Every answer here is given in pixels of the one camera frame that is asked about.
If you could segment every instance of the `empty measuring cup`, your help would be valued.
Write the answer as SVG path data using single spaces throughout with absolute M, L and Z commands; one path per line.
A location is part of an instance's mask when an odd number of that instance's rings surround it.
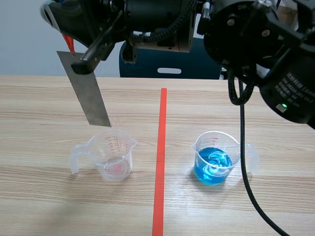
M 87 143 L 71 149 L 71 172 L 79 172 L 78 157 L 87 156 L 106 180 L 118 181 L 126 178 L 132 169 L 132 149 L 137 141 L 118 129 L 103 131 Z
M 240 161 L 239 142 L 223 132 L 203 133 L 191 148 L 195 152 L 195 174 L 207 184 L 223 182 Z M 255 146 L 246 144 L 245 155 L 249 160 L 249 171 L 254 171 L 259 159 Z

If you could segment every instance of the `metal plate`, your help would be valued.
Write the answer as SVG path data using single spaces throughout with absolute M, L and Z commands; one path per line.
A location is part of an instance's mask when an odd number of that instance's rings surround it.
M 57 52 L 90 125 L 110 127 L 110 121 L 100 93 L 95 74 L 78 75 L 71 68 L 79 62 L 82 53 Z

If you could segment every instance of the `black cable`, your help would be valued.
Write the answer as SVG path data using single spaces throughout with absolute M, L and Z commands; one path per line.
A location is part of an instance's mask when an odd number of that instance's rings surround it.
M 197 6 L 197 0 L 189 0 L 184 11 L 165 30 L 151 33 L 150 36 L 134 35 L 133 33 L 131 33 L 130 35 L 131 43 L 132 42 L 143 42 L 143 43 L 158 42 L 171 36 L 176 30 L 178 30 L 183 25 L 183 23 L 186 22 L 186 20 L 190 17 L 192 11 L 195 10 L 196 6 Z
M 280 2 L 281 2 L 281 0 L 277 1 L 277 9 L 279 8 Z
M 250 99 L 252 92 L 254 90 L 255 79 L 249 80 L 248 84 L 246 85 L 245 91 L 242 94 L 240 94 L 240 97 L 237 97 L 235 84 L 234 84 L 234 76 L 235 76 L 234 72 L 235 72 L 235 68 L 230 68 L 227 72 L 228 92 L 229 92 L 228 94 L 229 94 L 232 104 L 239 106 L 239 105 L 247 103 L 248 100 Z
M 243 91 L 243 82 L 241 80 L 239 80 L 239 87 L 240 87 L 240 95 L 242 95 L 244 91 Z M 279 233 L 282 236 L 289 236 L 285 231 L 283 231 L 264 213 L 264 211 L 260 208 L 258 202 L 256 201 L 252 193 L 251 186 L 247 177 L 246 163 L 245 163 L 245 108 L 244 108 L 244 104 L 241 105 L 241 168 L 242 168 L 242 176 L 243 176 L 243 181 L 244 181 L 247 194 L 253 206 L 259 213 L 259 215 L 267 222 L 267 224 L 269 224 L 275 231 L 277 231 L 277 233 Z

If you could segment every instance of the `robotic arm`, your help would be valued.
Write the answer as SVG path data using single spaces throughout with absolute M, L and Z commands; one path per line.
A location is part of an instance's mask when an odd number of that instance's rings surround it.
M 278 20 L 272 0 L 51 0 L 42 16 L 88 47 L 71 67 L 89 74 L 121 41 L 129 63 L 136 62 L 136 48 L 189 52 L 201 14 L 197 32 L 208 54 L 228 70 L 231 102 L 245 104 L 258 86 L 277 114 L 315 129 L 315 1 L 294 1 L 298 31 Z M 260 78 L 256 64 L 270 72 Z M 247 85 L 241 97 L 234 77 Z

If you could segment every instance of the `white wall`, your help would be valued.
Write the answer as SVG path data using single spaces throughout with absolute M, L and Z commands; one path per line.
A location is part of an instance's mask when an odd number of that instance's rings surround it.
M 51 28 L 39 14 L 46 0 L 0 0 L 0 74 L 65 75 L 56 51 L 68 51 L 62 35 Z M 116 44 L 97 76 L 119 77 L 119 50 Z M 75 42 L 76 52 L 86 47 Z

